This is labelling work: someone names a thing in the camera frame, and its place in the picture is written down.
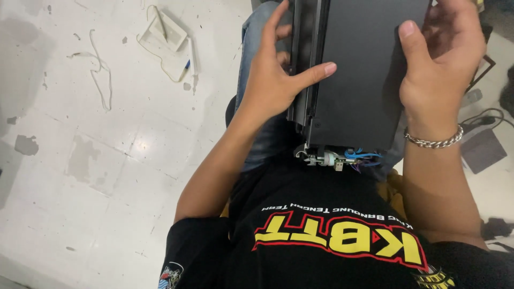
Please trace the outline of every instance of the white tile floor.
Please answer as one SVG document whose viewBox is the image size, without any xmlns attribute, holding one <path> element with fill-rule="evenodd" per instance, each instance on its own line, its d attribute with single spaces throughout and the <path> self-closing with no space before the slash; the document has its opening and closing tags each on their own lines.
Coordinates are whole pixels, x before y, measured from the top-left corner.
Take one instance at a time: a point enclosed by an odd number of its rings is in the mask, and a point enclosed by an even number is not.
<svg viewBox="0 0 514 289">
<path fill-rule="evenodd" d="M 136 43 L 150 4 L 195 38 L 195 94 Z M 0 0 L 0 275 L 38 289 L 156 286 L 179 194 L 225 130 L 250 13 L 242 0 Z M 92 52 L 90 29 L 113 73 L 108 113 L 95 63 L 66 58 Z M 513 51 L 493 34 L 498 65 L 463 117 L 498 105 Z M 468 177 L 484 217 L 514 220 L 514 131 L 495 133 L 509 157 Z M 15 151 L 18 135 L 35 136 L 35 155 Z"/>
</svg>

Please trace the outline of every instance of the fingernail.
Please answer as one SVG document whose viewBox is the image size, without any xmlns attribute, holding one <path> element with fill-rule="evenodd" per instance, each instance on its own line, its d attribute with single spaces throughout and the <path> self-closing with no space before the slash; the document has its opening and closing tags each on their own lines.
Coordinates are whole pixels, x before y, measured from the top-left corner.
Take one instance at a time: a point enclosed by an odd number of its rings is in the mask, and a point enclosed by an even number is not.
<svg viewBox="0 0 514 289">
<path fill-rule="evenodd" d="M 414 22 L 407 21 L 400 26 L 400 36 L 409 37 L 414 33 Z"/>
<path fill-rule="evenodd" d="M 332 74 L 334 74 L 337 70 L 337 64 L 335 63 L 331 63 L 327 66 L 325 66 L 325 76 L 326 77 L 329 77 L 331 76 Z"/>
</svg>

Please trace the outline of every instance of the knee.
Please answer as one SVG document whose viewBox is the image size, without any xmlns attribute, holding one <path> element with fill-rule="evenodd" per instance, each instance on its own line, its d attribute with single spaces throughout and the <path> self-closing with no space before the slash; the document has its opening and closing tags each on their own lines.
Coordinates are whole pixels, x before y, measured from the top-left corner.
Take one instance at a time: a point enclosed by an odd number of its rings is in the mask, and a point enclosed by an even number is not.
<svg viewBox="0 0 514 289">
<path fill-rule="evenodd" d="M 257 9 L 253 12 L 251 16 L 252 24 L 258 24 L 259 26 L 264 26 L 268 19 L 271 17 L 273 12 L 278 7 L 279 3 L 275 1 L 268 1 L 262 3 Z"/>
</svg>

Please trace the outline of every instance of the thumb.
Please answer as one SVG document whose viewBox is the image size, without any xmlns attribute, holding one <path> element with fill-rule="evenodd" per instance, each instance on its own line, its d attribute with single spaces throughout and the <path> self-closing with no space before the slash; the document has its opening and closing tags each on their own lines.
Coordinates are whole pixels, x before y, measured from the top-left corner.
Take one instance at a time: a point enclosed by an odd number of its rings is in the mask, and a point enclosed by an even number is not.
<svg viewBox="0 0 514 289">
<path fill-rule="evenodd" d="M 301 91 L 331 76 L 336 70 L 337 65 L 334 62 L 323 63 L 293 76 L 292 79 L 295 83 L 295 87 L 298 91 Z"/>
<path fill-rule="evenodd" d="M 432 61 L 427 41 L 414 21 L 405 21 L 399 28 L 401 46 L 409 68 Z"/>
</svg>

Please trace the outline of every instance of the person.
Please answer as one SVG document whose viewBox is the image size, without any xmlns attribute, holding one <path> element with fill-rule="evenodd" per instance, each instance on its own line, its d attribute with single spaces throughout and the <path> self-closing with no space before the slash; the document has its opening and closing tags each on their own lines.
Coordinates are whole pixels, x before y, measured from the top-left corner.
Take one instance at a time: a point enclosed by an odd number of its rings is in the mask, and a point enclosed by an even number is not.
<svg viewBox="0 0 514 289">
<path fill-rule="evenodd" d="M 406 220 L 378 196 L 380 173 L 293 157 L 297 136 L 284 111 L 337 64 L 285 72 L 288 5 L 267 2 L 243 25 L 237 110 L 180 196 L 159 289 L 510 287 L 481 238 L 458 143 L 405 143 Z M 399 28 L 408 63 L 400 97 L 408 133 L 440 141 L 458 131 L 486 46 L 469 0 L 439 0 L 427 17 L 423 30 L 413 21 Z"/>
</svg>

